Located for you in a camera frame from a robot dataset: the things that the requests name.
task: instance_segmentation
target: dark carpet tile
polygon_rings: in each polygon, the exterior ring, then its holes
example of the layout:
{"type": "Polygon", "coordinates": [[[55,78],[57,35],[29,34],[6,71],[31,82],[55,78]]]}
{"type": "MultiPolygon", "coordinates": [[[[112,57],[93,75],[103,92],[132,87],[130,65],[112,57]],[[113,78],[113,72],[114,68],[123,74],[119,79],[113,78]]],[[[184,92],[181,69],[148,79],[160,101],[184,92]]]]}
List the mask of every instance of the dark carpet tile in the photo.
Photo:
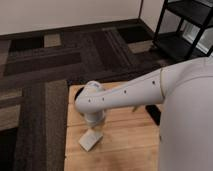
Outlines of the dark carpet tile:
{"type": "Polygon", "coordinates": [[[105,34],[103,32],[92,33],[93,42],[97,48],[97,51],[100,56],[100,60],[104,65],[105,70],[110,68],[120,68],[120,61],[112,49],[112,46],[109,44],[105,34]]]}
{"type": "Polygon", "coordinates": [[[65,65],[61,67],[27,72],[7,76],[0,81],[0,91],[32,86],[36,83],[49,82],[60,79],[78,79],[85,74],[82,64],[65,65]]]}
{"type": "Polygon", "coordinates": [[[11,41],[9,52],[38,49],[44,47],[44,37],[15,39],[11,41]]]}
{"type": "Polygon", "coordinates": [[[7,58],[8,63],[24,61],[24,60],[32,60],[38,58],[45,58],[51,56],[58,56],[66,54],[64,51],[68,53],[70,49],[65,49],[61,46],[49,47],[49,48],[40,48],[40,49],[31,49],[26,51],[17,51],[9,53],[7,58]]]}
{"type": "Polygon", "coordinates": [[[64,170],[68,87],[65,80],[45,84],[47,171],[64,170]]]}
{"type": "Polygon", "coordinates": [[[80,62],[80,53],[68,53],[61,56],[24,60],[6,64],[4,76],[76,64],[80,62]]]}
{"type": "Polygon", "coordinates": [[[15,171],[64,168],[68,87],[59,80],[23,89],[15,171]]]}
{"type": "Polygon", "coordinates": [[[166,65],[172,65],[175,64],[175,61],[169,58],[166,54],[159,50],[154,50],[154,51],[146,51],[146,52],[141,52],[135,54],[137,56],[137,59],[143,63],[147,62],[150,63],[151,65],[159,65],[159,61],[164,61],[166,65]]]}
{"type": "Polygon", "coordinates": [[[45,86],[23,89],[14,171],[46,171],[45,86]]]}
{"type": "Polygon", "coordinates": [[[140,26],[118,29],[118,32],[128,44],[152,39],[148,32],[140,26]]]}
{"type": "Polygon", "coordinates": [[[0,131],[0,170],[12,171],[17,128],[0,131]]]}
{"type": "Polygon", "coordinates": [[[139,63],[138,60],[134,58],[134,54],[127,47],[126,42],[123,40],[121,35],[117,30],[105,31],[108,40],[110,41],[111,46],[113,47],[114,52],[119,57],[120,66],[123,68],[128,68],[135,66],[139,63]]]}
{"type": "Polygon", "coordinates": [[[99,82],[114,82],[114,81],[130,81],[144,74],[152,72],[159,69],[161,66],[156,62],[143,62],[141,65],[137,65],[132,68],[120,68],[117,70],[105,70],[96,73],[85,73],[76,79],[70,78],[68,80],[68,85],[75,84],[86,84],[90,80],[97,80],[99,82]]]}

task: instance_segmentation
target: white wall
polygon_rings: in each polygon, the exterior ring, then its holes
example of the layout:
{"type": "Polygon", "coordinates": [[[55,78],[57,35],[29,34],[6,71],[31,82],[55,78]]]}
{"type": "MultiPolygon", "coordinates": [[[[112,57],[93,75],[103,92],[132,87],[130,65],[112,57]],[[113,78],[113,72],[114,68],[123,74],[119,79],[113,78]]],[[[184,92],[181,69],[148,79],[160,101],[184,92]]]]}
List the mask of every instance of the white wall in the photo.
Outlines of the white wall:
{"type": "MultiPolygon", "coordinates": [[[[198,31],[199,31],[198,27],[195,27],[192,24],[188,23],[186,31],[184,32],[183,36],[186,40],[192,43],[195,37],[197,36],[198,31]]],[[[212,45],[213,45],[213,28],[210,28],[203,33],[202,37],[200,38],[200,41],[197,44],[197,48],[202,50],[204,53],[207,53],[212,45]]]]}
{"type": "Polygon", "coordinates": [[[1,0],[0,35],[133,19],[139,7],[140,0],[1,0]]]}
{"type": "MultiPolygon", "coordinates": [[[[155,32],[164,0],[144,0],[141,19],[155,32]]],[[[175,31],[180,18],[166,11],[161,25],[161,33],[175,31]]]]}

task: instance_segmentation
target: wood grain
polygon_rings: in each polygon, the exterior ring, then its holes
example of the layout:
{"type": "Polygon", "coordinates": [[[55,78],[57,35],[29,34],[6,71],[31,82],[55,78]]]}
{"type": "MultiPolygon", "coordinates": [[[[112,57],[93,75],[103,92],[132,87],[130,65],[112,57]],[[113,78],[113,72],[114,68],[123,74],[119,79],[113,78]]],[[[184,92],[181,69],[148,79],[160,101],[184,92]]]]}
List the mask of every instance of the wood grain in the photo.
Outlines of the wood grain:
{"type": "MultiPolygon", "coordinates": [[[[103,85],[108,89],[119,84],[103,85]]],[[[144,106],[134,113],[132,107],[108,110],[105,123],[99,127],[103,139],[90,152],[81,148],[78,140],[88,127],[74,107],[74,95],[80,87],[70,88],[64,170],[156,171],[159,129],[144,106]]]]}

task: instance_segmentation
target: light wood surface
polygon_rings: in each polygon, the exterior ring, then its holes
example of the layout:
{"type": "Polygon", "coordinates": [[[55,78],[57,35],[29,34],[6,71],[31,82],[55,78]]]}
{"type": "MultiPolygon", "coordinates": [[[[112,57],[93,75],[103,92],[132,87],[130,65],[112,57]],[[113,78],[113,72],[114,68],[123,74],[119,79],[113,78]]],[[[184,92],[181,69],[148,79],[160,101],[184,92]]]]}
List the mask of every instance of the light wood surface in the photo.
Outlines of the light wood surface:
{"type": "Polygon", "coordinates": [[[88,127],[73,100],[80,87],[70,88],[64,170],[157,171],[159,129],[143,106],[134,113],[130,107],[108,110],[103,139],[90,152],[83,150],[78,140],[88,127]]]}

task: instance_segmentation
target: shelf rack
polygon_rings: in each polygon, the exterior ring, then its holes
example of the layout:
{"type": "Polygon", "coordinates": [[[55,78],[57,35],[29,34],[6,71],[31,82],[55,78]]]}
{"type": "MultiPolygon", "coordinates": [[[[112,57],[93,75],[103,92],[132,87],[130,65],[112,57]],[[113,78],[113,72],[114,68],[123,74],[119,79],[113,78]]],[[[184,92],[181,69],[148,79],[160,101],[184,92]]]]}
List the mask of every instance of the shelf rack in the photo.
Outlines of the shelf rack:
{"type": "Polygon", "coordinates": [[[213,7],[207,6],[196,0],[179,0],[174,2],[168,2],[168,0],[165,0],[153,43],[177,62],[185,61],[190,58],[204,57],[210,55],[213,48],[210,48],[209,52],[204,54],[196,48],[196,45],[204,31],[212,27],[213,7]],[[176,32],[160,36],[159,30],[166,10],[179,16],[181,20],[176,32]],[[185,20],[200,28],[193,43],[188,42],[181,35],[181,27],[185,20]]]}

